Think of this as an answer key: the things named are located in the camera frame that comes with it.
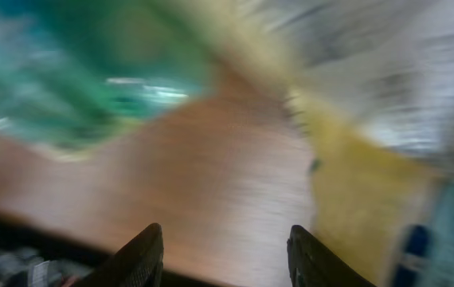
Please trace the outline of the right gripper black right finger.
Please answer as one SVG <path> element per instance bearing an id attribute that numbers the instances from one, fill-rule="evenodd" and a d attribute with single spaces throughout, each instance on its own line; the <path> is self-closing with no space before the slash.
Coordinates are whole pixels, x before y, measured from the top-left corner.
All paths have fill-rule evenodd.
<path id="1" fill-rule="evenodd" d="M 293 287 L 375 287 L 300 225 L 287 240 Z"/>

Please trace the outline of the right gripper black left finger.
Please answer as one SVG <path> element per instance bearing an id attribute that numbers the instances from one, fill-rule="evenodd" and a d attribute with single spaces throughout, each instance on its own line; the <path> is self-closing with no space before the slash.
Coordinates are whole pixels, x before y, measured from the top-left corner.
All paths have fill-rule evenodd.
<path id="1" fill-rule="evenodd" d="M 72 287 L 159 287 L 163 252 L 162 227 L 152 223 Z"/>

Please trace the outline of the beige plastic snack bag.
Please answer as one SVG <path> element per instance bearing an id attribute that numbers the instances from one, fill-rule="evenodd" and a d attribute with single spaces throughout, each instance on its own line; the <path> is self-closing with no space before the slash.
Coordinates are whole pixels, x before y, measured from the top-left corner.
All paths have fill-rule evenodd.
<path id="1" fill-rule="evenodd" d="M 454 286 L 454 0 L 176 1 L 314 152 L 320 279 Z"/>

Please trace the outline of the teal green small carton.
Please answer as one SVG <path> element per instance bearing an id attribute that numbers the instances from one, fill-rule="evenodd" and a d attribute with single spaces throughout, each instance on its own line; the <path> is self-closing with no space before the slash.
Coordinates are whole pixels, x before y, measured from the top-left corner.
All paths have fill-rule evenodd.
<path id="1" fill-rule="evenodd" d="M 202 98 L 211 66 L 160 2 L 0 0 L 0 133 L 87 150 Z"/>

